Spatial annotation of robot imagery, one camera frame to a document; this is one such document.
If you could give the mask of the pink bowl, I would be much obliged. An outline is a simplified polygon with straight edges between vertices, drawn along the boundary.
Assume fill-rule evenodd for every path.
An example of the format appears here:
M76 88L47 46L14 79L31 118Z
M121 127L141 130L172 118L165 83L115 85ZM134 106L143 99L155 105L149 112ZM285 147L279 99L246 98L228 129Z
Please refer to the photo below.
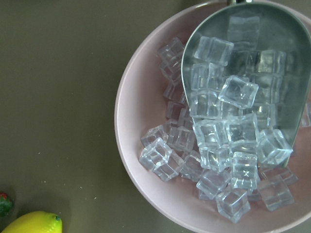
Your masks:
M298 225L311 219L311 130L301 128L289 168L298 177L290 186L294 203L276 211L263 202L251 204L250 211L234 224L218 214L216 204L198 198L195 185L177 177L163 182L138 161L140 137L165 121L163 91L166 79L158 66L157 50L177 36L187 41L194 28L207 16L225 7L224 0L209 0L189 7L160 24L130 59L117 92L115 134L120 156L132 182L159 212L178 225L197 233L280 233L299 232Z

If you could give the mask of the clear ice cube left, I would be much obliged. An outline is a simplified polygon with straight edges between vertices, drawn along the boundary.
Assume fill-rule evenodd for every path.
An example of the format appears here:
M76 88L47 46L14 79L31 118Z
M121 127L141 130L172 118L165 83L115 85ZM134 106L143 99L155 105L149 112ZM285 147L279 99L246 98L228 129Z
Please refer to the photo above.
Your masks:
M184 165L184 160L160 137L142 150L138 160L164 182L177 177Z

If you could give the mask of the clear ice cube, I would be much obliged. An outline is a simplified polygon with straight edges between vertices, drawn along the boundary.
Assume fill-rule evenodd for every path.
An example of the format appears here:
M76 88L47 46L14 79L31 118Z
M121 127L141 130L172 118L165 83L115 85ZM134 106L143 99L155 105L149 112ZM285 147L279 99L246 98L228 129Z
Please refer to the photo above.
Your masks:
M160 137L142 150L138 160L164 182L177 177L184 165L184 160Z
M226 79L218 99L240 109L247 109L253 106L258 89L257 84L232 75Z
M227 187L215 197L220 215L237 223L250 211L247 191L240 188Z

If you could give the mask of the clear ice cube top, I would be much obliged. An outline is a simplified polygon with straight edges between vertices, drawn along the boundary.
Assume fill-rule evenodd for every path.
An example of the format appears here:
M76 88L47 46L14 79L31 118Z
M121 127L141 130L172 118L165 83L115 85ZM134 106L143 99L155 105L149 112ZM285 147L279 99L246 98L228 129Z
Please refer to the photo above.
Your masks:
M240 109L247 109L253 106L258 89L257 84L232 75L226 79L218 99Z

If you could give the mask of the metal ice scoop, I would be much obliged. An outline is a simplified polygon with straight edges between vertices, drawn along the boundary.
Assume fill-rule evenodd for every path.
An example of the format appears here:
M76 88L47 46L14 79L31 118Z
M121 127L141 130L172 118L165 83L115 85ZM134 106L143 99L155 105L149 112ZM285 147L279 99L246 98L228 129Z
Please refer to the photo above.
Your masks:
M281 86L279 128L291 145L295 144L298 126L311 88L311 20L293 9L267 1L245 1L226 4L224 8L204 14L205 19L192 31L182 57L181 76L186 99L190 98L190 66L200 35L224 39L228 29L229 15L250 10L258 13L260 22L259 48L280 49L292 52L297 59L289 67L289 75Z

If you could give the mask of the clear ice cube bottom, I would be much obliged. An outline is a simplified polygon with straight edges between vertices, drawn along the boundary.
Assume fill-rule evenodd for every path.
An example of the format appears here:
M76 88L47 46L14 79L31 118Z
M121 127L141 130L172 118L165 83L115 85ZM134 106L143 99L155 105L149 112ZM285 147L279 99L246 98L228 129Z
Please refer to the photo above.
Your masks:
M250 211L247 191L240 188L227 187L215 197L220 215L237 223Z

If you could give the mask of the yellow lemon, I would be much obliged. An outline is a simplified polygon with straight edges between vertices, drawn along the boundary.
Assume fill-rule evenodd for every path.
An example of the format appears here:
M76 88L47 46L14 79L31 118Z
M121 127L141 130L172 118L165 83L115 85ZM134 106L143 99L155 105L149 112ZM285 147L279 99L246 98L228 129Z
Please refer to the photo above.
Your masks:
M2 233L61 233L62 219L54 213L34 211L24 214L7 227Z

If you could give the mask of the red strawberry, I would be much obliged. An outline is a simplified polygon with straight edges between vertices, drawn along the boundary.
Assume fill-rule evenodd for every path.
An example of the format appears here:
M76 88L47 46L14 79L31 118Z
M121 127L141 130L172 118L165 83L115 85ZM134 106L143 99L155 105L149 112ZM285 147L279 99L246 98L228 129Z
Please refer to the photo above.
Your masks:
M4 192L0 193L0 216L5 217L13 208L13 201Z

